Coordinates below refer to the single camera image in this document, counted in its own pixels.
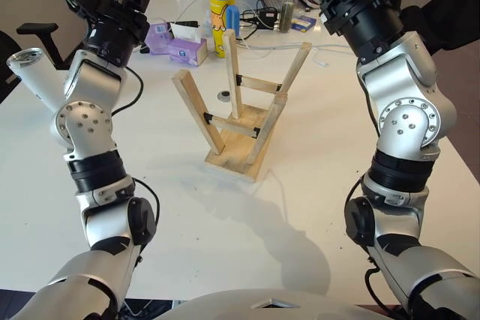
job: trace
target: floor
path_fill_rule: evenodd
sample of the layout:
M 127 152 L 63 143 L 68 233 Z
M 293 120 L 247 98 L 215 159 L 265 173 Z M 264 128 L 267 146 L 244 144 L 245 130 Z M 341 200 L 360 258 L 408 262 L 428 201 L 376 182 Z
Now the floor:
M 428 1 L 403 0 L 403 7 L 422 6 Z M 480 182 L 480 43 L 476 41 L 450 52 L 440 51 L 433 58 L 439 87 L 458 111 L 457 125 L 448 137 Z M 31 296 L 26 292 L 0 290 L 0 320 L 11 318 Z

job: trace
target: power adapter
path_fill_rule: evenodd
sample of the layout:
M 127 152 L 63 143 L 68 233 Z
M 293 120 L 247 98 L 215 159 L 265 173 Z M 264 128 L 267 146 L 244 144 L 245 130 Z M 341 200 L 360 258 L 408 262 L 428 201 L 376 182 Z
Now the power adapter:
M 259 9 L 256 12 L 258 13 L 258 17 L 255 16 L 257 18 L 255 20 L 258 25 L 258 29 L 273 30 L 275 22 L 277 21 L 278 10 L 274 7 L 267 7 Z

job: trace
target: blue sticker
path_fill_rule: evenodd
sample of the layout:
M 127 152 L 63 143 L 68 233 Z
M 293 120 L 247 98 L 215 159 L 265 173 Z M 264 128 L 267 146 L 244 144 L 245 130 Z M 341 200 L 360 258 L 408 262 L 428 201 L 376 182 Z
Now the blue sticker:
M 155 32 L 157 34 L 164 33 L 166 31 L 167 31 L 167 27 L 164 24 L 160 24 L 160 25 L 155 26 Z

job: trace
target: paper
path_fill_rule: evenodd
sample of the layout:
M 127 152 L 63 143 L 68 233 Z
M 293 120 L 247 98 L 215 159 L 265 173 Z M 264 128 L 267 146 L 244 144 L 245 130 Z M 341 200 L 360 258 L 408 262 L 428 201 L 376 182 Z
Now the paper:
M 200 43 L 200 28 L 192 28 L 191 26 L 178 25 L 170 23 L 172 26 L 173 37 L 177 39 L 188 40 L 193 43 Z

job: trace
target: yellow cup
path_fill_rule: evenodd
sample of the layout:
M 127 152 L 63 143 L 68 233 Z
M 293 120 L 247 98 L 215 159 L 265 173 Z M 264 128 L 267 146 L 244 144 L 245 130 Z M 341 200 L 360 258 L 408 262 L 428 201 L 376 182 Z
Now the yellow cup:
M 220 58 L 225 58 L 222 35 L 228 28 L 235 28 L 238 23 L 238 8 L 233 6 L 235 0 L 210 0 L 210 17 L 213 39 L 215 41 L 215 53 Z

